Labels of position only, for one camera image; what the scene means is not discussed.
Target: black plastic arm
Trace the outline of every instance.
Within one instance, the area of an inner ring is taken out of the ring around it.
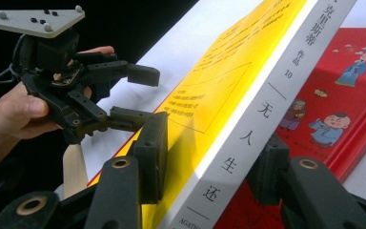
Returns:
[[[53,192],[24,195],[0,213],[0,228],[142,228],[141,205],[163,196],[167,119],[149,117],[128,155],[103,165],[97,184],[63,201]]]
[[[352,196],[322,162],[289,157],[273,135],[247,175],[261,205],[281,204],[287,229],[366,229],[366,201]]]

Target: cartoon character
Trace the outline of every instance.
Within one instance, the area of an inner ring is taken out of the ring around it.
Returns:
[[[354,87],[359,76],[366,72],[366,52],[353,65],[349,66],[343,75],[335,82],[339,85]]]
[[[305,111],[306,102],[301,99],[294,100],[291,107],[287,110],[287,113],[281,119],[279,126],[281,129],[287,128],[288,131],[295,130],[304,116],[307,114]]]
[[[311,142],[317,143],[321,149],[333,146],[351,123],[350,117],[343,112],[331,114],[325,120],[317,119],[309,124],[309,127],[315,130],[311,134]]]

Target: printed number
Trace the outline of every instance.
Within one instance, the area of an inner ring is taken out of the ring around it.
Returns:
[[[291,73],[290,70],[287,70],[287,72],[285,72],[285,76],[287,76],[287,78],[291,78],[293,77],[293,73]]]

